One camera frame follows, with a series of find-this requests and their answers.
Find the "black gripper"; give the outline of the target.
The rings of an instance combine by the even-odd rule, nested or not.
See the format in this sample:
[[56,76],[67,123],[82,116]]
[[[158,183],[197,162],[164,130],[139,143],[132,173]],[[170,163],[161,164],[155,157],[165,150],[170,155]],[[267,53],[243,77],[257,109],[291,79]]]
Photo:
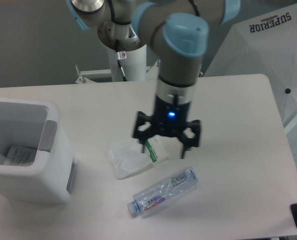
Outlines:
[[[187,121],[190,106],[190,102],[173,105],[156,95],[152,116],[138,111],[132,137],[138,139],[142,145],[141,152],[145,153],[145,142],[155,135],[179,138],[182,143],[181,159],[185,158],[186,152],[191,148],[198,148],[202,134],[202,122],[198,119]],[[145,124],[149,126],[141,129],[141,126]]]

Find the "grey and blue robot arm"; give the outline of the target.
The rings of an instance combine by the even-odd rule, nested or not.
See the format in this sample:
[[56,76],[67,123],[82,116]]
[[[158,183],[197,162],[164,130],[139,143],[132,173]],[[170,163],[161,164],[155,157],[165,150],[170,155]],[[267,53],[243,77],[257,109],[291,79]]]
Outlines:
[[202,124],[187,121],[208,47],[209,30],[235,18],[238,0],[69,0],[81,29],[97,27],[100,41],[115,53],[149,47],[160,59],[152,115],[137,113],[133,138],[140,144],[159,135],[177,138],[183,151],[200,144]]

